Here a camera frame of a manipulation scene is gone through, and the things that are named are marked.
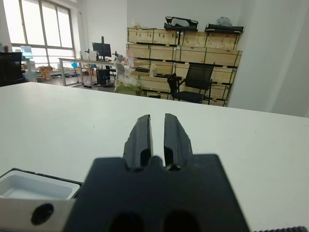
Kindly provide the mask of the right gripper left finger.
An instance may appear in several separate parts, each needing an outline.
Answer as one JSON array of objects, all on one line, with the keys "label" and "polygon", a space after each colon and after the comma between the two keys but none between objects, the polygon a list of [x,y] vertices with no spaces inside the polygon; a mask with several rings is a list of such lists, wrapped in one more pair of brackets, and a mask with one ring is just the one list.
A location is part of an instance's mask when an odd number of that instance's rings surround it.
[{"label": "right gripper left finger", "polygon": [[143,169],[153,156],[151,117],[144,115],[136,124],[125,142],[123,159],[130,169]]}]

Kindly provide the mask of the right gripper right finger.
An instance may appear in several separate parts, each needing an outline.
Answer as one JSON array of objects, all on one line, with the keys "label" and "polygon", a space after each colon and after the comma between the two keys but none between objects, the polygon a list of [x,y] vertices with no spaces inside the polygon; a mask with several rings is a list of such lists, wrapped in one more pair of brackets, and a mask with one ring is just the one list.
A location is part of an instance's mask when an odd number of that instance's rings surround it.
[{"label": "right gripper right finger", "polygon": [[179,122],[172,114],[165,114],[164,158],[166,168],[179,171],[186,167],[193,155],[191,141]]}]

